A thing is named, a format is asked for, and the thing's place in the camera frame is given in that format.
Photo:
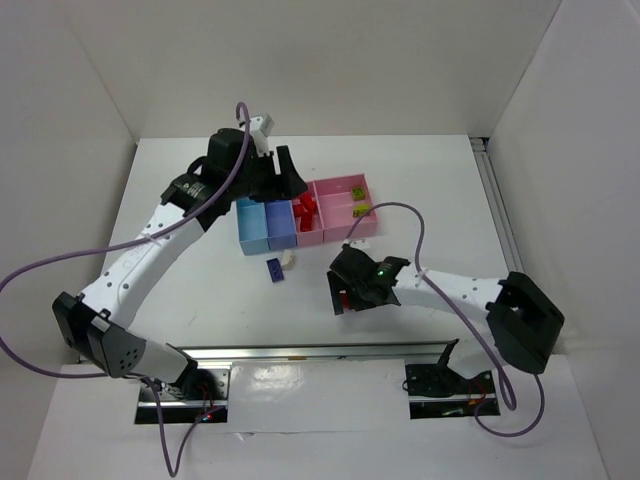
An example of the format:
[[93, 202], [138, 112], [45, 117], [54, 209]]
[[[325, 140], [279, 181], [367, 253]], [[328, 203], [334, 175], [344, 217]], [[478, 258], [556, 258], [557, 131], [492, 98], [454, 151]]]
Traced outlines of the red rectangular lego brick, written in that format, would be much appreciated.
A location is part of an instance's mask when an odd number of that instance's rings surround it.
[[343, 309], [345, 310], [350, 310], [351, 309], [351, 303], [350, 303], [350, 299], [349, 299], [349, 295], [346, 291], [341, 291], [339, 293], [339, 298], [340, 298], [340, 302], [341, 302], [341, 306]]

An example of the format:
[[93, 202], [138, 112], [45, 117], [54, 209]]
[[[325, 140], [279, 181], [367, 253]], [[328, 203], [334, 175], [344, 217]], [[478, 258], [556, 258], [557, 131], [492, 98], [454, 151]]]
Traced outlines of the red round lego piece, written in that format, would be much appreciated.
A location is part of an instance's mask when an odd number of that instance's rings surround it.
[[317, 204], [308, 193], [301, 194], [298, 203], [293, 205], [294, 217], [299, 220], [299, 230], [309, 232], [313, 229], [313, 217], [317, 211]]

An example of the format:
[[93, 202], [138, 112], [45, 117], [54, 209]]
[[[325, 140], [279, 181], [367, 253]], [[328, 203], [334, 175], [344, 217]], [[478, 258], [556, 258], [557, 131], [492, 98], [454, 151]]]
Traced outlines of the blue lego brick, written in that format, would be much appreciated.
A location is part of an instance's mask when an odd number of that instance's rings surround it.
[[273, 283], [278, 283], [284, 280], [284, 271], [278, 258], [268, 259], [266, 261], [266, 265]]

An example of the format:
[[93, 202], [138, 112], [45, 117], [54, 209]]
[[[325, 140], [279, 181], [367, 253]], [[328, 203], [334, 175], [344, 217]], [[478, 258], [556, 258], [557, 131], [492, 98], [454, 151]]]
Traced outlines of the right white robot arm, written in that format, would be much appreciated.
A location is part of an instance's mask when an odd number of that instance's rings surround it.
[[420, 269], [408, 259], [373, 260], [342, 246], [327, 272], [334, 313], [382, 306], [415, 306], [451, 313], [471, 326], [441, 355], [446, 375], [471, 380], [499, 367], [540, 375], [564, 326], [564, 315], [523, 273], [505, 279], [465, 277]]

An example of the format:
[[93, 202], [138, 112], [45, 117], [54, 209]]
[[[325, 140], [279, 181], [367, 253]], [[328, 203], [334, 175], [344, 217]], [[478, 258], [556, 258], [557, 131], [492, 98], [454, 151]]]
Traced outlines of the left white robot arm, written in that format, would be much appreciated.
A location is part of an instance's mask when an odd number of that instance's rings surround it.
[[158, 281], [234, 201], [291, 200], [307, 189], [288, 146], [259, 149], [254, 135], [221, 129], [207, 153], [163, 192], [138, 245], [79, 294], [61, 293], [52, 310], [65, 343], [112, 378], [147, 377], [178, 397], [212, 382], [185, 351], [144, 339], [130, 326]]

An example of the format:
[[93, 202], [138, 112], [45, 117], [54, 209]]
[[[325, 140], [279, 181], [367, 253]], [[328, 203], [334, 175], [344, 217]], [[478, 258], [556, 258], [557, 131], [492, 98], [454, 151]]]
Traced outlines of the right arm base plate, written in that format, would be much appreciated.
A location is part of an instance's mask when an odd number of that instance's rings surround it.
[[436, 364], [407, 364], [402, 389], [408, 395], [411, 420], [499, 416], [493, 375], [486, 371], [471, 380]]

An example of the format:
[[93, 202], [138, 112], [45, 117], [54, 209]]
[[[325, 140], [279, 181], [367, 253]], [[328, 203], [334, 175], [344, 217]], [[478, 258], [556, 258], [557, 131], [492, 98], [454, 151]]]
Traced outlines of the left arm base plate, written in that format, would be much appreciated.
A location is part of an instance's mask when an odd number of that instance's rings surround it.
[[165, 425], [189, 425], [202, 416], [203, 424], [223, 424], [228, 421], [228, 395], [231, 364], [204, 363], [204, 370], [187, 394], [169, 386], [157, 391]]

